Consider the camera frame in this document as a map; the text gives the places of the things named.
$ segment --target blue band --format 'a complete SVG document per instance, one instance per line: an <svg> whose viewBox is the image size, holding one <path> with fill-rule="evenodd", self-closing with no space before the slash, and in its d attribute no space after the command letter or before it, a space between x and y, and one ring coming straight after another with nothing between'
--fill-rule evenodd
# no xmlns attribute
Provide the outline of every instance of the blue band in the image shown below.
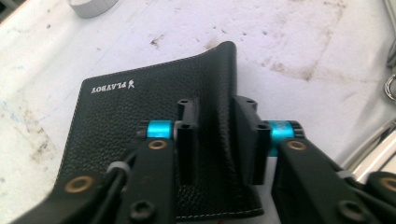
<svg viewBox="0 0 396 224"><path fill-rule="evenodd" d="M271 150L270 157L277 156L277 146L285 139L294 137L294 130L286 120L269 120L271 125Z"/></svg>
<svg viewBox="0 0 396 224"><path fill-rule="evenodd" d="M151 120L148 124L148 138L167 138L172 136L171 120Z"/></svg>

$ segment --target white logo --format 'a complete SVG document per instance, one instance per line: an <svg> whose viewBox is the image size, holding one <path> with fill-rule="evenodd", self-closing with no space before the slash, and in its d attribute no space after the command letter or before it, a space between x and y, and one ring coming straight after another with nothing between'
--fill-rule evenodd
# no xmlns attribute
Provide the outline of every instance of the white logo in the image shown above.
<svg viewBox="0 0 396 224"><path fill-rule="evenodd" d="M114 91L114 90L124 89L124 88L126 88L126 81L114 83L114 84L110 84L110 85L105 85L105 86L101 86L101 87L94 87L94 88L92 88L91 93L97 93L100 91ZM129 81L128 90L131 88L134 88L134 80L133 79L131 79Z"/></svg>

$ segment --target black leather wallet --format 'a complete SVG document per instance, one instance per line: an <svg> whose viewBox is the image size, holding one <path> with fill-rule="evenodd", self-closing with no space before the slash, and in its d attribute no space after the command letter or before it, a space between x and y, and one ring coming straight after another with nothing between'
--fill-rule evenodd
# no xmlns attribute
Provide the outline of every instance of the black leather wallet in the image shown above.
<svg viewBox="0 0 396 224"><path fill-rule="evenodd" d="M236 48L224 42L170 63L84 80L58 181L79 171L106 172L134 138L141 120L177 119L177 101L200 108L197 183L177 186L177 221L263 214L254 187L242 183L233 143Z"/></svg>

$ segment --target table surface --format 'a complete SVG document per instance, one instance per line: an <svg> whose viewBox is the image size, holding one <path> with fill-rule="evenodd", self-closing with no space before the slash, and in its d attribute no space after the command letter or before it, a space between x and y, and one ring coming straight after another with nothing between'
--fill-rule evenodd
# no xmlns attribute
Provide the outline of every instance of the table surface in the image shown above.
<svg viewBox="0 0 396 224"><path fill-rule="evenodd" d="M337 162L387 121L382 92L394 38L382 1L120 0L84 20L66 0L30 0L0 24L0 223L39 203L56 179L82 80L238 48L238 94L262 119L294 119ZM278 223L266 214L230 223Z"/></svg>

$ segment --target tape roll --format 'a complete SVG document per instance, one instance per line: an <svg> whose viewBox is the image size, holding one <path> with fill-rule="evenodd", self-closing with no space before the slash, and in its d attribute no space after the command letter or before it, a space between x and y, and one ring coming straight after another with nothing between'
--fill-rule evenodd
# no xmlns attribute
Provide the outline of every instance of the tape roll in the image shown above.
<svg viewBox="0 0 396 224"><path fill-rule="evenodd" d="M88 19L108 11L119 0L67 0L81 18Z"/></svg>

